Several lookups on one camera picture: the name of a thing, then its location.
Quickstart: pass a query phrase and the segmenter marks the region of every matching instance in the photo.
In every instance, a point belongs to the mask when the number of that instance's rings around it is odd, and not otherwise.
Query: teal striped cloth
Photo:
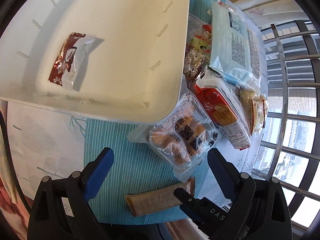
[[[190,0],[190,13],[210,22],[210,0]],[[84,142],[84,165],[93,161],[104,147],[113,149],[114,165],[103,182],[96,198],[89,204],[101,223],[155,224],[184,219],[179,207],[146,216],[132,216],[124,196],[147,192],[178,183],[172,168],[146,144],[131,143],[126,136],[136,125],[88,119]],[[198,195],[209,166],[203,161],[193,173]]]

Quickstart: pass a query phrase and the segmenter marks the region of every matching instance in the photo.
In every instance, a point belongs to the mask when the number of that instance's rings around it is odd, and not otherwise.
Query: tablecloth
[[[190,13],[208,23],[211,22],[207,14],[209,8],[210,0],[190,0]],[[130,143],[126,139],[135,127],[9,102],[8,135],[23,192],[34,198],[43,176],[49,175],[53,179],[67,177],[75,170],[82,170],[104,147],[110,147],[115,153],[114,165],[97,197],[89,202],[99,222],[152,224],[186,218],[179,207],[137,218],[131,215],[125,195],[178,182],[171,167],[147,145]],[[232,146],[226,138],[220,141],[218,148],[240,171],[251,171],[257,150],[255,153],[231,151]],[[219,205],[228,202],[210,175],[206,161],[192,176],[196,178],[195,196],[209,192]],[[205,180],[209,191],[202,187]]]

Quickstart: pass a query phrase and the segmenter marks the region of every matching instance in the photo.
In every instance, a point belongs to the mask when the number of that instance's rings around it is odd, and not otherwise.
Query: metal screw
[[[243,179],[248,179],[248,178],[249,178],[249,174],[248,174],[248,173],[245,173],[245,172],[242,172],[242,173],[240,174],[240,176],[241,176],[241,178],[243,178]]]
[[[79,171],[74,171],[72,174],[71,174],[71,176],[73,177],[73,178],[78,178],[79,176],[80,176],[80,172]]]
[[[271,180],[272,180],[273,183],[278,183],[279,182],[279,179],[277,179],[276,177],[272,177]]]
[[[50,179],[49,176],[44,176],[44,177],[42,178],[42,181],[43,181],[43,182],[47,182],[49,179]]]

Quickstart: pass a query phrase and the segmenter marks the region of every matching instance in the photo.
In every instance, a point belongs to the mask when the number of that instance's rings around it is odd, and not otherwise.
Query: light blue plastic package
[[[260,90],[257,35],[234,10],[212,1],[212,50],[210,68],[228,82],[246,90]]]

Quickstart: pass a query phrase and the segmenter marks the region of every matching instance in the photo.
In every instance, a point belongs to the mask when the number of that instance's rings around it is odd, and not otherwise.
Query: plastic tray
[[[28,0],[0,39],[0,98],[156,123],[179,99],[189,0]],[[48,82],[71,32],[98,39],[79,91]]]

